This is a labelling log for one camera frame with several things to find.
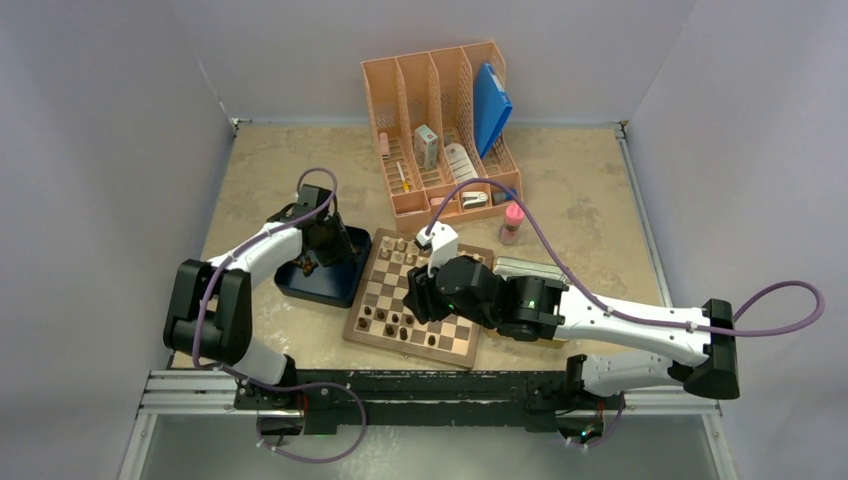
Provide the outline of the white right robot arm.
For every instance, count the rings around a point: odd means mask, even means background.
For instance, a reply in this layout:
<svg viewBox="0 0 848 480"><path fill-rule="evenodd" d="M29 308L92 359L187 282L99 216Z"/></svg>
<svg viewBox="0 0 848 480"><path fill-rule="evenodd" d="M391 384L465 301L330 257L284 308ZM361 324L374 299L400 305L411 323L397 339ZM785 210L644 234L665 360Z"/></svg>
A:
<svg viewBox="0 0 848 480"><path fill-rule="evenodd" d="M404 306L422 324L464 317L516 341L594 340L627 347L619 357L572 357L561 381L564 399L584 407L623 390L676 385L696 396L740 396L732 307L661 308L586 294L559 280L504 278L470 256L407 274Z"/></svg>

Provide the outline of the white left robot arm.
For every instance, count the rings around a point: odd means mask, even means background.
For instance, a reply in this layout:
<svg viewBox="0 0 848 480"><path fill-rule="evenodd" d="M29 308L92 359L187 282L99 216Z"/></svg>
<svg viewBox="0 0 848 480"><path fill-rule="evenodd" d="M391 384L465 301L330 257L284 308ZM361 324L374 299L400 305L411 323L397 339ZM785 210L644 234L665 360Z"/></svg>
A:
<svg viewBox="0 0 848 480"><path fill-rule="evenodd" d="M331 190L303 185L296 201L250 239L208 261L186 260L178 267L163 342L255 380L264 401L287 408L298 395L295 363L254 334L253 291L272 278L284 293L347 307L368 243L366 232L344 225Z"/></svg>

